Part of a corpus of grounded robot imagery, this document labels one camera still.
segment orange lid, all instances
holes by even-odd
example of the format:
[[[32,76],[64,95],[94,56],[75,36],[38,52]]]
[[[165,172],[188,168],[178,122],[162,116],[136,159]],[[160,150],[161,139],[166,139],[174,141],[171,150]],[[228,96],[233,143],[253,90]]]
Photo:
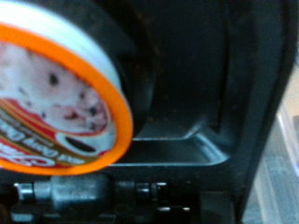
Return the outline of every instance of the orange lid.
[[[67,112],[73,113],[70,114],[71,117],[64,117],[66,119],[61,123],[57,122],[56,126],[51,125],[50,121],[53,119],[44,119],[43,115],[36,113],[38,109],[28,111],[22,106],[20,101],[25,102],[23,98],[4,94],[1,96],[0,92],[1,166],[11,171],[32,175],[79,175],[104,168],[126,152],[133,137],[132,116],[120,87],[109,80],[109,75],[103,74],[76,52],[53,39],[0,21],[0,76],[12,78],[10,75],[3,75],[5,69],[1,70],[1,66],[4,66],[1,64],[1,45],[3,49],[7,46],[15,46],[29,50],[37,60],[38,57],[41,58],[40,60],[51,60],[51,63],[59,64],[71,74],[75,74],[79,82],[76,85],[81,87],[82,83],[87,83],[88,92],[95,90],[102,100],[101,102],[98,100],[101,103],[98,103],[98,106],[101,107],[102,113],[98,117],[102,119],[98,122],[103,123],[104,114],[108,120],[102,125],[103,128],[95,130],[92,127],[87,132],[77,129],[82,125],[76,126],[75,122],[69,129],[64,129],[61,128],[64,122],[78,118],[78,115],[74,115],[75,112]],[[63,110],[57,110],[58,117],[65,111],[78,111],[82,103],[76,101],[74,105],[68,105],[65,103],[67,97],[63,96],[60,98],[62,105],[57,106],[56,100],[44,104],[36,99],[38,97],[33,96],[33,98],[34,103],[37,104],[36,108],[47,108],[46,111],[49,111],[50,116],[55,115],[58,107],[62,108]],[[92,119],[93,115],[84,116],[81,117],[82,120]]]

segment plastic container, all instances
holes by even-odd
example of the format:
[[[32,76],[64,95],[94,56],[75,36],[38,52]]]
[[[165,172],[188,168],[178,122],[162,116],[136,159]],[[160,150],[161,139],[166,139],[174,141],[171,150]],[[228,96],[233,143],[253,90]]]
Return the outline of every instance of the plastic container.
[[[108,166],[129,147],[133,120],[117,69],[65,18],[0,1],[0,76],[3,167],[78,175]]]

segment black surface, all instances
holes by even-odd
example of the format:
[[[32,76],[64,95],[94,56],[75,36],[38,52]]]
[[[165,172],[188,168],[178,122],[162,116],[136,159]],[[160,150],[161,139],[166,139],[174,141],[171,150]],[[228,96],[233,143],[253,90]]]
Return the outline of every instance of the black surface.
[[[165,182],[170,201],[225,191],[240,220],[294,62],[297,2],[128,2],[153,41],[158,76],[138,141],[99,173]],[[43,178],[2,170],[0,182]]]

